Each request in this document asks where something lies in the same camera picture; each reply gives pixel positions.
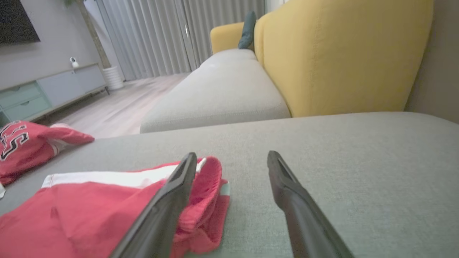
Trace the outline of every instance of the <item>plant stem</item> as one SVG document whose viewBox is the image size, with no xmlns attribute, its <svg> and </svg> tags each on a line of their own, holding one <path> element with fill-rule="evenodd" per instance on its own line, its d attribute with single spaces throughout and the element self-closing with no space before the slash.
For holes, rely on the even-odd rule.
<svg viewBox="0 0 459 258">
<path fill-rule="evenodd" d="M 86 23 L 86 26 L 88 27 L 92 40 L 94 41 L 95 48 L 97 49 L 97 52 L 99 53 L 99 56 L 102 61 L 102 67 L 104 69 L 112 67 L 112 65 L 110 64 L 110 61 L 108 60 L 107 54 L 105 53 L 104 47 L 102 46 L 99 35 L 97 35 L 97 32 L 95 31 L 95 27 L 91 21 L 91 16 L 88 12 L 88 9 L 86 9 L 86 6 L 84 6 L 84 0 L 75 0 L 75 2 L 77 3 L 78 8 L 80 9 L 84 22 Z"/>
</svg>

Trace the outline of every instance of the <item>television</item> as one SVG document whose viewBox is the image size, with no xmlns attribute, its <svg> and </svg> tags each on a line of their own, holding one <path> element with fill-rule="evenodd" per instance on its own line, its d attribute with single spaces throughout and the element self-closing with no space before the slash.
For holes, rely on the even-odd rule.
<svg viewBox="0 0 459 258">
<path fill-rule="evenodd" d="M 20 0 L 0 0 L 0 45 L 39 41 Z"/>
</svg>

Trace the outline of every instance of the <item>tv cabinet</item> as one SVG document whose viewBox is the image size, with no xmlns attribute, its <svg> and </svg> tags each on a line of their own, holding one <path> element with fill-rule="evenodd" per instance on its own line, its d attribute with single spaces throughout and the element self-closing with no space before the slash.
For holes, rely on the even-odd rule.
<svg viewBox="0 0 459 258">
<path fill-rule="evenodd" d="M 0 91 L 0 126 L 33 121 L 95 92 L 108 90 L 98 64 L 90 64 Z"/>
</svg>

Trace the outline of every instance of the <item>printed number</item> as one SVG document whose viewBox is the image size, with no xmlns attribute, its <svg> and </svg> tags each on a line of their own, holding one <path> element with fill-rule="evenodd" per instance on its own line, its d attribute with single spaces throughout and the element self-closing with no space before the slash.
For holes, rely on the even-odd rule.
<svg viewBox="0 0 459 258">
<path fill-rule="evenodd" d="M 6 126 L 4 126 L 3 129 L 0 131 L 0 142 L 3 145 L 3 151 L 0 154 L 0 161 L 4 161 L 11 153 L 17 150 L 17 147 L 19 145 L 22 145 L 24 142 L 29 140 L 28 132 L 25 132 L 25 133 L 21 132 L 20 135 L 17 135 L 12 140 L 9 140 L 9 138 L 13 137 L 14 134 L 16 134 L 16 132 L 27 128 L 27 126 L 24 124 L 15 128 L 11 134 L 5 135 L 5 132 L 6 130 L 8 130 L 8 128 L 18 123 L 20 123 L 20 121 L 11 122 L 7 124 Z"/>
</svg>

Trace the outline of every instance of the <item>yellow cushion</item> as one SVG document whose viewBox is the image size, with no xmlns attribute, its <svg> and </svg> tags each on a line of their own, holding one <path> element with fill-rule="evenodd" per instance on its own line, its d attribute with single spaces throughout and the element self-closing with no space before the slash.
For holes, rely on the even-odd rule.
<svg viewBox="0 0 459 258">
<path fill-rule="evenodd" d="M 432 11 L 432 0 L 290 0 L 257 27 L 255 52 L 293 117 L 402 111 Z"/>
<path fill-rule="evenodd" d="M 253 37 L 253 44 L 255 48 L 255 55 L 257 56 L 258 61 L 264 67 L 264 53 L 263 53 L 263 32 L 264 25 L 268 20 L 268 17 L 271 13 L 263 15 L 255 24 L 255 34 Z"/>
<path fill-rule="evenodd" d="M 210 31 L 212 53 L 216 54 L 223 50 L 237 48 L 243 26 L 243 22 L 238 22 L 213 28 Z"/>
</svg>

